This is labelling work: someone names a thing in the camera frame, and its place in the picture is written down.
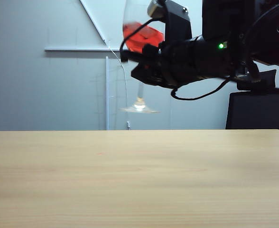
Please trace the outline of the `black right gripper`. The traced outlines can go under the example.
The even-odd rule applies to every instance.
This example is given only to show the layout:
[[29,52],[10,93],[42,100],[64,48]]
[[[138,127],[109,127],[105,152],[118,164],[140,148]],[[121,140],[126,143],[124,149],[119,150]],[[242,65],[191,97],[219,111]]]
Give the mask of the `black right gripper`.
[[[121,61],[128,60],[138,62],[139,64],[131,71],[131,77],[143,83],[155,83],[160,87],[177,87],[178,82],[170,69],[171,64],[166,56],[166,42],[162,41],[158,47],[146,44],[142,53],[129,50],[121,50]],[[140,63],[154,63],[153,70]]]

